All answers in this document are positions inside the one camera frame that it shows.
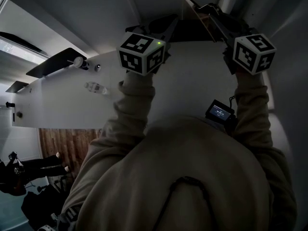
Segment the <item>person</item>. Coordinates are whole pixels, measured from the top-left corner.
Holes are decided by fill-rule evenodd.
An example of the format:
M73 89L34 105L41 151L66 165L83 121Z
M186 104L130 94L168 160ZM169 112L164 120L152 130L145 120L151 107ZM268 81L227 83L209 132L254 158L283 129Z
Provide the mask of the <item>person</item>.
M127 73L116 117L90 143L58 230L292 230L296 202L286 159L273 148L267 87L260 74L236 77L229 136L198 117L147 127L152 74Z
M61 155L57 153L43 159L34 159L17 163L14 161L17 159L17 154L12 152L10 155L10 161L5 166L1 162L0 167L0 191L3 193L9 193L13 196L21 196L26 194L25 185L30 181L37 178L43 178L45 176L59 176L66 175L70 170L69 167L52 167L61 164Z

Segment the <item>sleeve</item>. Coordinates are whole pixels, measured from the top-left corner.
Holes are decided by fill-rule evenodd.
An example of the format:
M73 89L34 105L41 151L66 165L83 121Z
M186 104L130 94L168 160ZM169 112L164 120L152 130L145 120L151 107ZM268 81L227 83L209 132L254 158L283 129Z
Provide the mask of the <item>sleeve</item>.
M155 95L152 77L153 74L143 77L129 72L119 83L124 97L114 103L116 116L106 122L101 136L90 143L63 210L83 204L98 179L144 138Z
M291 176L284 154L275 148L271 139L267 87L261 75L237 73L238 125L233 137L247 147L261 164L274 200L271 230L293 230L297 210Z

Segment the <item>black strap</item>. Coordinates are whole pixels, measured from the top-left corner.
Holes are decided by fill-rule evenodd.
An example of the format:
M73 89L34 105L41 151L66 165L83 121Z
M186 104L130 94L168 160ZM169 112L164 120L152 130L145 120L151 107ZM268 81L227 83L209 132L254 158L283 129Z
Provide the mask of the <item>black strap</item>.
M205 187L204 185L202 184L201 181L193 178L193 177L189 177L189 176L185 176L185 177L181 177L181 178L178 178L174 183L172 183L172 185L170 186L170 192L168 194L168 197L164 203L164 206L162 208L162 210L160 211L159 213L159 216L157 218L157 221L153 227L153 231L157 230L157 227L159 225L159 222L161 221L161 218L163 217L164 213L165 213L165 210L167 208L167 205L170 201L170 198L171 198L171 195L172 193L174 192L175 188L177 187L177 185L181 182L184 182L184 183L187 183L189 185L194 185L194 186L198 186L200 188L200 190L202 191L202 194L203 194L203 198L205 199L206 203L207 203L207 206L208 206L208 209L210 211L210 215L213 219L213 223L214 223L214 230L218 230L218 227L217 227L217 223L216 223L216 220L215 220L215 216L214 216L214 211L213 211L213 208L212 208L212 205L209 201L209 196L205 190Z

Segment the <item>cable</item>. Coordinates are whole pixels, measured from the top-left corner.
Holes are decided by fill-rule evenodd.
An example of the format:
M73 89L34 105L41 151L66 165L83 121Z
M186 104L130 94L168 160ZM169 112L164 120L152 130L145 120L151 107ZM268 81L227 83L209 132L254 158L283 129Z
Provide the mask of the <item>cable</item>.
M232 100L235 99L235 96L232 96L229 98L229 102L230 102L230 108L232 108Z

